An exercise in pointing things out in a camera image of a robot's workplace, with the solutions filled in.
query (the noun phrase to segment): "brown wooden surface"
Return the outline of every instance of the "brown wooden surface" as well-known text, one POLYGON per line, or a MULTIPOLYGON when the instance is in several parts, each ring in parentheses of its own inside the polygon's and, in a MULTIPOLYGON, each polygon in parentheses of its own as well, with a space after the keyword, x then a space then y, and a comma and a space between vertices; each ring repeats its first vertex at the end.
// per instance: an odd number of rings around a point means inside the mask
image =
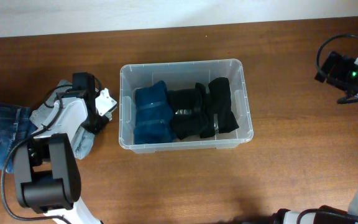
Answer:
MULTIPOLYGON (((118 144, 119 113, 77 161, 93 215, 110 223, 213 223, 279 208, 347 209, 358 186, 358 104, 314 81, 315 55, 335 34, 358 34, 358 17, 0 39, 0 101, 32 106, 73 72, 96 75, 119 99, 128 63, 238 58, 254 138, 235 149, 134 154, 118 144)), ((327 46, 358 55, 358 42, 327 46)), ((7 198, 18 206, 12 176, 7 198)), ((0 223, 21 223, 4 211, 0 223)))

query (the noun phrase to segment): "white backdrop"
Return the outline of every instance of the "white backdrop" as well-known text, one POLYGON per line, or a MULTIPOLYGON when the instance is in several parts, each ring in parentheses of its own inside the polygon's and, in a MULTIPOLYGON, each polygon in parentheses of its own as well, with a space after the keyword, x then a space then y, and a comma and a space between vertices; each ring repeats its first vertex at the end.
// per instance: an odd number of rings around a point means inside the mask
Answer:
POLYGON ((0 37, 358 16, 358 0, 0 0, 0 37))

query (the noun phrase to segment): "black rolled garment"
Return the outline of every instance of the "black rolled garment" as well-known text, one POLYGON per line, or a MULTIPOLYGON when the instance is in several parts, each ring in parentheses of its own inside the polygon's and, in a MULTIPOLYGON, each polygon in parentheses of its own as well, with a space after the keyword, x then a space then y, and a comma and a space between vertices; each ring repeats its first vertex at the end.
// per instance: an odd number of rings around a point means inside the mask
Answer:
POLYGON ((206 89, 203 84, 196 83, 194 89, 169 91, 167 97, 174 113, 171 128, 178 139, 198 135, 207 128, 206 89))
POLYGON ((231 111, 229 80, 224 77, 215 78, 208 87, 206 113, 209 123, 208 127, 200 133, 200 138, 210 138, 216 133, 230 133, 239 128, 231 111))

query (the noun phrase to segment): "storage box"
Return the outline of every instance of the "storage box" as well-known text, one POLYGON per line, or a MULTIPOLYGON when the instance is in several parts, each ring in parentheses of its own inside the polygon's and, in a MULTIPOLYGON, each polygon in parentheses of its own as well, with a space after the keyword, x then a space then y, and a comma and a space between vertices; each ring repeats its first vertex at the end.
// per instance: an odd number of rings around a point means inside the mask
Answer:
POLYGON ((119 144, 135 153, 167 151, 178 149, 234 148, 252 139, 251 115, 248 106, 246 83, 242 64, 237 59, 211 60, 202 62, 155 63, 125 65, 120 71, 119 97, 119 144), (208 139, 190 136, 184 140, 161 144, 134 144, 136 106, 135 90, 152 86, 163 80, 168 90, 194 88, 195 83, 205 85, 217 77, 227 77, 230 82, 231 105, 237 123, 235 131, 217 134, 208 139))

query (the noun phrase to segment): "rolled clothing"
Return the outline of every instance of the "rolled clothing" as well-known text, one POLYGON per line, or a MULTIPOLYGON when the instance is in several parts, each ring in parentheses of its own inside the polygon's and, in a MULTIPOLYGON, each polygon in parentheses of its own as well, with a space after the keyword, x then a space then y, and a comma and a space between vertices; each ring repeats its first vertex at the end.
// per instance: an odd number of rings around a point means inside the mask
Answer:
POLYGON ((208 87, 206 113, 209 122, 208 127, 200 133, 200 138, 210 138, 217 133, 230 133, 239 128, 231 111, 229 80, 225 77, 215 78, 208 87))
MULTIPOLYGON (((30 113, 30 108, 0 103, 0 170, 8 152, 37 129, 29 120, 30 113)), ((6 172, 13 172, 12 158, 6 172)))
POLYGON ((170 124, 178 139, 198 135, 208 127, 205 98, 206 88, 201 83, 194 89, 168 92, 168 104, 174 112, 170 124))
POLYGON ((167 85, 159 81, 135 91, 135 144, 168 143, 176 139, 170 128, 173 111, 167 103, 167 85))
MULTIPOLYGON (((58 86, 70 85, 71 83, 67 80, 60 80, 58 86)), ((64 92, 71 87, 62 87, 55 90, 47 100, 48 105, 53 105, 56 100, 56 92, 64 92)), ((36 127, 42 128, 42 123, 48 118, 53 108, 48 108, 42 104, 37 110, 34 110, 31 114, 30 120, 36 127)), ((83 127, 79 127, 71 140, 71 148, 73 149, 74 157, 77 159, 83 159, 87 156, 93 146, 94 134, 85 130, 83 127)))

